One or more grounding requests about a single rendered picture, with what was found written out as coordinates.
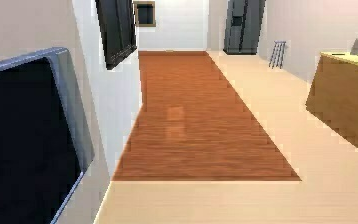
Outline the brown wooden counter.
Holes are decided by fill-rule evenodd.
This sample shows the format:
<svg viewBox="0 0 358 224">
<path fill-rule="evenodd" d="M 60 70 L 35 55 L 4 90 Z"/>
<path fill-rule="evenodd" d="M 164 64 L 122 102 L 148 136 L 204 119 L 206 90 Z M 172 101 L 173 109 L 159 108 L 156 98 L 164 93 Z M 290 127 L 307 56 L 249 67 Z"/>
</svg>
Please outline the brown wooden counter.
<svg viewBox="0 0 358 224">
<path fill-rule="evenodd" d="M 320 54 L 306 109 L 358 148 L 358 56 Z"/>
</svg>

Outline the grey framed television set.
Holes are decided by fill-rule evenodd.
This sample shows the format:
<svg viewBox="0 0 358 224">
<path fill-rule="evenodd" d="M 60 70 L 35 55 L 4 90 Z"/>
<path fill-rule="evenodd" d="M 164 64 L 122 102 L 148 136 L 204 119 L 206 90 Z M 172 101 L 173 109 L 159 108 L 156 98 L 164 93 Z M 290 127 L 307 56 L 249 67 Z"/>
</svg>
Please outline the grey framed television set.
<svg viewBox="0 0 358 224">
<path fill-rule="evenodd" d="M 0 224 L 56 224 L 94 157 L 69 50 L 0 61 Z"/>
</svg>

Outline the dark grey fridge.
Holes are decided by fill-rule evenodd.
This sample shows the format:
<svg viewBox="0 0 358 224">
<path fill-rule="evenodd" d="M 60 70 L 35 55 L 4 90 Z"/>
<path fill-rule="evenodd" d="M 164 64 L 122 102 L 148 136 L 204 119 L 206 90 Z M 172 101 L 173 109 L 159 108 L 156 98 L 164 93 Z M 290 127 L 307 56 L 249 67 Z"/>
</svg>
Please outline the dark grey fridge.
<svg viewBox="0 0 358 224">
<path fill-rule="evenodd" d="M 229 0 L 223 51 L 256 55 L 266 0 Z"/>
</svg>

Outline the black framed wall picture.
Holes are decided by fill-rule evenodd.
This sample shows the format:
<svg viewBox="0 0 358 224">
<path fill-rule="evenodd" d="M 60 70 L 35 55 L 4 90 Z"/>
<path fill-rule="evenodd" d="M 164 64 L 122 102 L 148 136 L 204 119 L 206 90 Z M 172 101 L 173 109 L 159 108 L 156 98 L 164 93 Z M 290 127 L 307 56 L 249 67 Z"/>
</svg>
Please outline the black framed wall picture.
<svg viewBox="0 0 358 224">
<path fill-rule="evenodd" d="M 136 49 L 132 0 L 95 0 L 107 70 Z"/>
</svg>

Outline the brown framed wall picture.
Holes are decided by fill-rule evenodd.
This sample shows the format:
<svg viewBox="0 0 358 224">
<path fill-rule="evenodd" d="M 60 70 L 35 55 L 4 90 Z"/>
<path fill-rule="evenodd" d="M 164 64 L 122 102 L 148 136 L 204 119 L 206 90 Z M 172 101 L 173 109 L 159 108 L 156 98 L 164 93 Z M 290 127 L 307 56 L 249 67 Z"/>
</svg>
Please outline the brown framed wall picture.
<svg viewBox="0 0 358 224">
<path fill-rule="evenodd" d="M 134 11 L 138 27 L 156 26 L 154 1 L 135 1 Z"/>
</svg>

